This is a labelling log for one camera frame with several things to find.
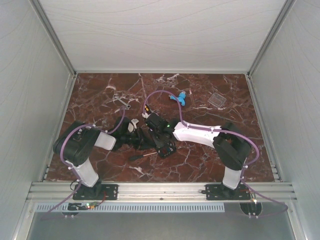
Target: wrench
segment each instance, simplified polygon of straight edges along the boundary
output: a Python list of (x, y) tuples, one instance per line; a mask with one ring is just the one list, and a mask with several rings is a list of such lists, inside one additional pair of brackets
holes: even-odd
[(124, 101), (122, 101), (122, 100), (120, 99), (120, 97), (118, 96), (118, 94), (113, 95), (113, 100), (118, 100), (120, 103), (122, 103), (123, 105), (125, 105), (125, 108), (126, 108), (126, 109), (131, 108), (131, 106), (130, 106), (129, 104), (125, 103)]

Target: white vent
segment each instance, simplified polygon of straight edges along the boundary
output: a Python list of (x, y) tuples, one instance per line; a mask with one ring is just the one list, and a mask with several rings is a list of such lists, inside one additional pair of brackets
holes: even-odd
[[(47, 212), (56, 203), (38, 203), (36, 212)], [(57, 207), (53, 212), (68, 211), (68, 203)], [(94, 209), (83, 210), (84, 213), (224, 213), (222, 202), (212, 203), (102, 203)]]

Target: blue toy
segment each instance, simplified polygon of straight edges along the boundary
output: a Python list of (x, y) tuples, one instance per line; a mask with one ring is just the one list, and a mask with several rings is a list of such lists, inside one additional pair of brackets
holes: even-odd
[[(185, 101), (186, 93), (184, 91), (180, 92), (180, 94), (177, 98), (182, 106), (186, 105), (186, 101)], [(170, 96), (170, 99), (176, 100), (174, 96)]]

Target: white wall panel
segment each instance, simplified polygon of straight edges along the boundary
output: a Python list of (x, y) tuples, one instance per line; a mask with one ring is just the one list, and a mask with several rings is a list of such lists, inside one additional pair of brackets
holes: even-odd
[(0, 0), (0, 239), (44, 170), (69, 72), (27, 0)]
[(285, 180), (308, 240), (320, 236), (320, 2), (296, 0), (253, 74)]
[(248, 71), (285, 0), (41, 0), (78, 71)]

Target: clear plastic container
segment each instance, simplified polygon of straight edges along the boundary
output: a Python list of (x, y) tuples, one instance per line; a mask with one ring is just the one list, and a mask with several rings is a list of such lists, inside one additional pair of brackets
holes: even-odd
[(222, 105), (226, 102), (226, 98), (221, 96), (218, 93), (212, 94), (212, 96), (209, 98), (208, 102), (211, 103), (213, 106), (217, 108), (221, 108)]

